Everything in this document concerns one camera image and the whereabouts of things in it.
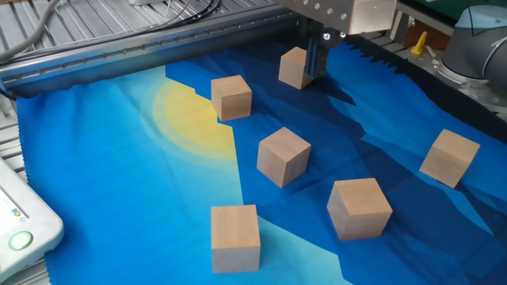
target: dark blue fabric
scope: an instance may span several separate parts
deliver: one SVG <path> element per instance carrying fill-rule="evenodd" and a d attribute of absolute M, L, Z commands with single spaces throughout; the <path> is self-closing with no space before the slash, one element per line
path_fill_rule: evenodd
<path fill-rule="evenodd" d="M 259 141 L 279 126 L 263 124 L 259 130 L 258 116 L 226 122 L 234 128 L 245 203 L 262 205 L 261 217 L 336 253 L 348 281 L 504 283 L 506 181 L 498 170 L 506 169 L 507 146 L 442 112 L 394 68 L 370 63 L 350 48 L 332 50 L 327 78 L 303 91 L 277 80 L 288 49 L 273 43 L 177 63 L 166 72 L 208 98 L 210 79 L 240 74 L 253 90 L 253 113 L 275 118 L 312 145 L 307 171 L 280 190 L 255 171 Z M 481 143 L 463 181 L 480 185 L 480 195 L 498 201 L 494 207 L 464 184 L 453 190 L 418 172 L 443 128 Z M 339 242 L 326 212 L 332 183 L 364 177 L 377 179 L 394 218 L 380 238 Z"/>
<path fill-rule="evenodd" d="M 442 112 L 407 76 L 395 75 L 383 63 L 370 63 L 350 46 L 331 51 L 326 78 L 305 90 L 293 89 L 278 81 L 280 57 L 287 51 L 267 41 L 166 67 L 166 77 L 207 99 L 210 80 L 225 76 L 240 74 L 253 90 L 252 116 L 225 122 L 234 132 L 243 203 L 257 204 L 262 219 L 336 253 L 350 283 L 505 284 L 507 146 Z M 143 76 L 145 85 L 158 90 L 149 78 Z M 177 236 L 173 232 L 187 224 L 177 216 L 182 209 L 170 208 L 190 206 L 174 202 L 181 194 L 175 169 L 192 169 L 190 179 L 211 170 L 197 171 L 191 163 L 169 157 L 143 131 L 138 93 L 144 89 L 134 80 L 128 75 L 18 102 L 29 182 L 66 225 L 63 243 L 48 255 L 53 280 L 198 283 L 200 273 L 175 257 L 197 258 L 202 266 L 196 268 L 209 269 L 207 261 L 200 260 L 209 256 L 199 256 L 197 249 L 181 253 L 166 246 L 148 254 L 136 244 L 156 229 L 171 237 L 169 243 L 180 245 L 184 231 Z M 258 143 L 283 126 L 307 140 L 312 150 L 307 171 L 280 189 L 256 169 L 256 161 Z M 443 128 L 481 144 L 456 189 L 418 172 Z M 100 162 L 105 165 L 97 166 L 96 156 L 104 158 Z M 381 237 L 339 241 L 326 209 L 332 184 L 365 177 L 379 182 L 393 216 Z M 119 195 L 121 185 L 138 181 L 143 188 L 140 182 L 146 179 L 151 180 L 149 189 L 128 187 Z M 201 187 L 195 180 L 195 188 Z M 143 206 L 134 207 L 139 201 Z M 124 218 L 104 222 L 111 210 L 125 213 Z M 147 213 L 152 223 L 145 220 Z M 96 250 L 101 243 L 111 246 L 115 238 L 120 242 L 112 248 Z M 145 271 L 131 271 L 136 266 Z M 170 269 L 163 275 L 165 267 Z M 122 269 L 123 275 L 107 277 Z M 82 276 L 79 282 L 76 276 Z M 209 278 L 214 279 L 199 281 L 234 283 Z M 283 283 L 284 277 L 270 280 Z"/>

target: green surface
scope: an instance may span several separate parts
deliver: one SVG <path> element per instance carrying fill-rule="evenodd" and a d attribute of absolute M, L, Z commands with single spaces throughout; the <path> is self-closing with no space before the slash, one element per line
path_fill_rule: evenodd
<path fill-rule="evenodd" d="M 472 6 L 476 5 L 488 5 L 488 6 L 500 6 L 507 8 L 507 0 L 436 0 L 433 2 L 427 2 L 426 0 L 417 0 L 417 2 L 428 6 L 429 8 L 440 12 L 448 17 L 455 20 L 459 20 L 461 13 L 468 8 L 470 3 Z"/>

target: metal frame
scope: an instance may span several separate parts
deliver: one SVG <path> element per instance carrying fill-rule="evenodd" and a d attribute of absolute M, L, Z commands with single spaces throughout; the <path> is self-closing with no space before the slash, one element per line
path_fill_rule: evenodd
<path fill-rule="evenodd" d="M 233 32 L 244 32 L 259 26 L 271 25 L 273 27 L 274 25 L 283 25 L 281 22 L 291 22 L 295 25 L 295 14 L 271 2 L 271 0 L 262 0 L 264 3 L 262 5 L 253 5 L 254 1 L 249 1 L 250 6 L 235 4 L 235 9 L 223 6 L 217 14 L 212 15 L 209 19 L 180 28 L 152 32 L 105 44 L 97 44 L 54 55 L 9 63 L 0 66 L 0 78 L 3 80 L 6 88 L 15 89 L 17 86 L 68 74 L 72 71 L 89 69 L 140 55 L 149 55 L 150 53 L 202 40 L 210 40 Z M 234 42 L 230 41 L 227 44 L 231 46 Z"/>
<path fill-rule="evenodd" d="M 452 34 L 454 32 L 454 27 L 447 25 L 447 24 L 435 19 L 434 17 L 426 15 L 426 14 L 408 6 L 407 4 L 398 2 L 396 9 L 398 11 L 401 11 L 402 13 L 405 13 L 409 16 L 416 18 L 417 20 L 427 24 L 428 26 L 430 26 L 432 28 L 435 28 L 435 29 L 441 31 L 442 33 L 444 33 L 448 36 L 452 36 Z"/>

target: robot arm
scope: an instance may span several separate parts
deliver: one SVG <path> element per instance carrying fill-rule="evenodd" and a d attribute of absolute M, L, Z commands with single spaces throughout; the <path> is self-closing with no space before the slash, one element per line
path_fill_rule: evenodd
<path fill-rule="evenodd" d="M 326 75 L 327 55 L 347 34 L 390 29 L 397 0 L 278 0 L 303 15 L 300 34 L 308 38 L 306 73 Z"/>

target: white device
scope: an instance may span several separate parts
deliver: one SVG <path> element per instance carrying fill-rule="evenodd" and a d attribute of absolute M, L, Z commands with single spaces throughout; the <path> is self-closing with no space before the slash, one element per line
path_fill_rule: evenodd
<path fill-rule="evenodd" d="M 62 219 L 0 158 L 0 283 L 62 237 Z"/>

